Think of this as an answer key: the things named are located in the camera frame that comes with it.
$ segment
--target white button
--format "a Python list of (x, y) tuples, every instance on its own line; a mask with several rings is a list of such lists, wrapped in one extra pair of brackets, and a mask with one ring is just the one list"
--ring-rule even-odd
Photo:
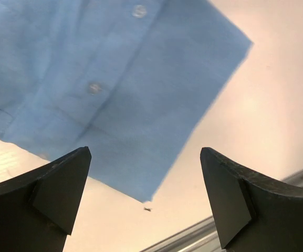
[(91, 84), (89, 84), (89, 92), (92, 95), (95, 95), (96, 93), (101, 92), (102, 88), (100, 86), (100, 84), (96, 83), (96, 82), (92, 82)]
[(147, 9), (143, 5), (136, 5), (132, 15), (137, 18), (142, 18), (147, 14)]

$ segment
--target table surface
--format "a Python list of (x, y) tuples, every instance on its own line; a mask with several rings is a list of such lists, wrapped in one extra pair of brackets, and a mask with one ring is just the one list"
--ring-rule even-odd
[[(210, 216), (199, 160), (204, 146), (276, 179), (303, 169), (303, 2), (212, 2), (253, 41), (248, 58), (192, 133), (153, 202), (142, 204), (88, 178), (64, 252), (140, 251)], [(0, 182), (45, 163), (0, 141)]]

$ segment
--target blue fabric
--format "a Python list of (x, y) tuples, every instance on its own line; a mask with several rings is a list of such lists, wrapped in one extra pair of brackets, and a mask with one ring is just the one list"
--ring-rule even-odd
[(249, 47), (205, 0), (0, 0), (0, 139), (151, 200)]

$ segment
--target shirt button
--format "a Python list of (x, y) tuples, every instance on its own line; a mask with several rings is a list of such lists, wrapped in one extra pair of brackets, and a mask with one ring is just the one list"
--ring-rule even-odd
[(96, 93), (101, 92), (102, 88), (101, 85), (96, 83), (96, 82), (92, 82), (89, 84), (88, 86), (88, 91), (92, 94), (95, 95)]
[(142, 18), (147, 14), (147, 9), (143, 5), (136, 5), (132, 15), (137, 18)]

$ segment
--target blue shirt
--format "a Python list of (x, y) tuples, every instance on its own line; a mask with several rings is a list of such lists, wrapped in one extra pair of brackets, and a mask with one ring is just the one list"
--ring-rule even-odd
[(0, 139), (151, 200), (249, 46), (206, 0), (0, 0)]

